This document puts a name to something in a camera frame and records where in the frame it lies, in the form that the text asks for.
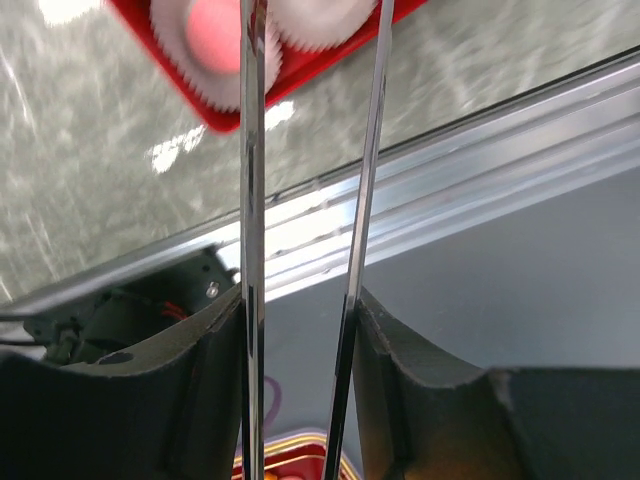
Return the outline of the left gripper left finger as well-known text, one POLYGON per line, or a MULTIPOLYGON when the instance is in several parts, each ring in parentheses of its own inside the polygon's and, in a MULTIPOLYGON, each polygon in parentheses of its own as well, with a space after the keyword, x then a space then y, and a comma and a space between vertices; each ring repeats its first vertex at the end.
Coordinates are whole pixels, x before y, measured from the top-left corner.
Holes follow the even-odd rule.
POLYGON ((241 291, 93 364, 1 355, 5 479, 228 479, 241 419, 241 291))

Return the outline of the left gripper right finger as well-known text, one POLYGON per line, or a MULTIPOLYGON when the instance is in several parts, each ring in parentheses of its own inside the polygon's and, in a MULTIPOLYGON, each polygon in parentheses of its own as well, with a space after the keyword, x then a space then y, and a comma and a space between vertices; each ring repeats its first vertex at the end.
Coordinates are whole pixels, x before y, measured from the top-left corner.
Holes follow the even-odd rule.
POLYGON ((363 292, 353 375, 369 479, 639 475, 635 369, 483 369, 363 292))

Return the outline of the metal tongs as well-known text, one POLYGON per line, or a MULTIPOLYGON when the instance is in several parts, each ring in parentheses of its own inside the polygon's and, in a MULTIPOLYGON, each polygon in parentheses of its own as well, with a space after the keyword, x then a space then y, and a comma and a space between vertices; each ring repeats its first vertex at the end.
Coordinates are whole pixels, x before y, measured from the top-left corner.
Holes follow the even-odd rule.
MULTIPOLYGON (((323 478, 340 473, 346 408, 357 332, 376 166, 379 158, 387 63, 395 3, 381 4, 364 153, 355 209, 336 356, 323 478)), ((264 476, 265 323, 265 52, 267 4, 241 4, 241 290, 245 321, 242 388, 242 467, 245 478, 264 476)))

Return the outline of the pink round cookie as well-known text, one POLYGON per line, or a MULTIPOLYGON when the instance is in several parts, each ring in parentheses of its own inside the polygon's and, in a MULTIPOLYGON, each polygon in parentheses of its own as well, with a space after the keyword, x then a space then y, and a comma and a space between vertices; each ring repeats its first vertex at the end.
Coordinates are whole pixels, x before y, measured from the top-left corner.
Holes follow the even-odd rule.
POLYGON ((240 72, 241 13, 239 1, 192 1, 185 35, 194 57, 208 70, 240 72))

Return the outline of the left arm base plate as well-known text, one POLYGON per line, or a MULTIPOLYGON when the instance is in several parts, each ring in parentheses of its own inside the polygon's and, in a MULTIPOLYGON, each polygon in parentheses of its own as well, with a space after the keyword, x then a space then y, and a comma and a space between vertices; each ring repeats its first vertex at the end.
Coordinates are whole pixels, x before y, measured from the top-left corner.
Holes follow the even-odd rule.
POLYGON ((24 328, 55 365, 94 363, 209 306, 238 270, 210 247, 140 279, 27 318, 24 328))

